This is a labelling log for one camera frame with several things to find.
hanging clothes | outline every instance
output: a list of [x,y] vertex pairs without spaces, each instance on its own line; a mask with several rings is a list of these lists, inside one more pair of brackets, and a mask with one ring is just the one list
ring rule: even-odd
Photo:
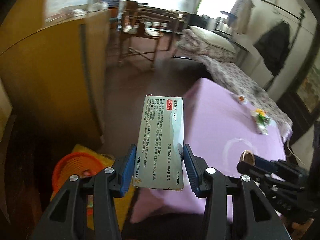
[[261,36],[254,44],[273,76],[279,74],[289,55],[290,25],[284,21]]

metal bolt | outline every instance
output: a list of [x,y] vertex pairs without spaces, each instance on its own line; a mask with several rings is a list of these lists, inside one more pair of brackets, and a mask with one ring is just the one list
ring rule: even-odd
[[209,174],[215,174],[216,173],[216,169],[213,167],[208,167],[205,169],[205,171]]
[[114,169],[113,169],[112,167],[106,167],[106,168],[104,169],[104,172],[105,172],[106,174],[110,174],[110,173],[113,173],[113,172],[114,172]]
[[241,178],[242,178],[242,180],[245,181],[245,182],[250,181],[250,177],[249,177],[248,175],[243,175]]
[[78,175],[74,174],[69,177],[70,181],[76,181],[78,179]]

blue gripper pad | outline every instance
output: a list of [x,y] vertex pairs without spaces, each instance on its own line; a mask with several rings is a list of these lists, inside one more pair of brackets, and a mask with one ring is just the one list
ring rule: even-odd
[[121,174],[119,174],[118,179],[120,181],[118,181],[118,183],[120,184],[119,193],[121,197],[123,197],[128,192],[131,179],[132,179],[133,170],[134,170],[134,161],[136,159],[136,152],[137,152],[137,146],[132,144],[124,160],[125,166],[122,168]]
[[196,197],[198,197],[200,194],[199,175],[194,164],[193,153],[188,144],[185,144],[183,147],[183,161],[186,166],[191,190],[196,194]]

purple tablecloth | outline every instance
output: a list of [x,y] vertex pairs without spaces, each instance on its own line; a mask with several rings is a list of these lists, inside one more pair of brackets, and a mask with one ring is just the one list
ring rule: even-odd
[[[267,160],[285,160],[283,144],[277,127],[268,127],[269,135],[256,132],[250,115],[254,107],[239,104],[233,94],[216,83],[201,78],[183,97],[184,143],[195,156],[223,174],[240,177],[236,170],[244,150]],[[205,199],[191,191],[183,167],[184,189],[181,192],[142,188],[131,216],[137,223],[153,213],[203,213]],[[232,220],[232,199],[228,196],[227,217]]]

floor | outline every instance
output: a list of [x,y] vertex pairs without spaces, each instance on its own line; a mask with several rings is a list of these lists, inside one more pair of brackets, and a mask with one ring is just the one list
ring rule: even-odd
[[[172,59],[174,46],[171,51],[166,51],[169,36],[164,36],[160,41],[154,70],[151,70],[151,61],[141,56],[128,57],[119,67],[116,41],[111,38],[108,48],[105,143],[99,152],[118,157],[127,153],[130,144],[137,144],[146,95],[182,97],[199,78],[210,79],[211,76],[195,61]],[[143,52],[152,50],[154,44],[153,40],[132,39],[132,47]]]

